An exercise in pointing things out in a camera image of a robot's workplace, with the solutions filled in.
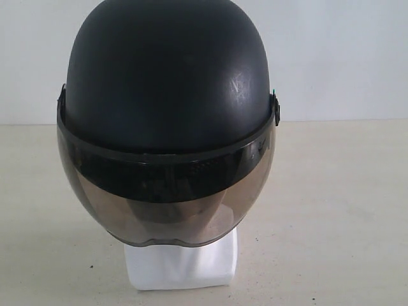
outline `helmet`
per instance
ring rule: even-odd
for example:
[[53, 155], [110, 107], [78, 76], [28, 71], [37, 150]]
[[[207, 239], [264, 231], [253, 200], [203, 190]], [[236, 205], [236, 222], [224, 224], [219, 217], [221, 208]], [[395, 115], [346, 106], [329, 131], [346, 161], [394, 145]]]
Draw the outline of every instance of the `helmet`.
[[229, 233], [270, 172], [279, 104], [229, 0], [106, 0], [76, 36], [58, 144], [82, 205], [125, 244]]

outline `beige tabletop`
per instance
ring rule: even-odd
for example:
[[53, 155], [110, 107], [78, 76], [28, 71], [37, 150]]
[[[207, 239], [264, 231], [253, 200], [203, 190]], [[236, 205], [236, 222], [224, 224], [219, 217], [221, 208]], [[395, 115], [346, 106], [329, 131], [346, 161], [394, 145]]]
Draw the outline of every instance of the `beige tabletop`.
[[137, 292], [55, 126], [0, 126], [0, 305], [408, 305], [408, 120], [286, 123], [229, 287]]

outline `white backdrop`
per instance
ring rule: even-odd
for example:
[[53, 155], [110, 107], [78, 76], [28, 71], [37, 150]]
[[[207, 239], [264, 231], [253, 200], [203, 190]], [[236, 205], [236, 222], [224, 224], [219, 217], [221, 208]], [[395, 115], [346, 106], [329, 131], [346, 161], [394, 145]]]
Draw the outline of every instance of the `white backdrop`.
[[[100, 2], [0, 0], [0, 124], [55, 123], [73, 40]], [[235, 2], [263, 37], [283, 120], [408, 117], [407, 0]]]

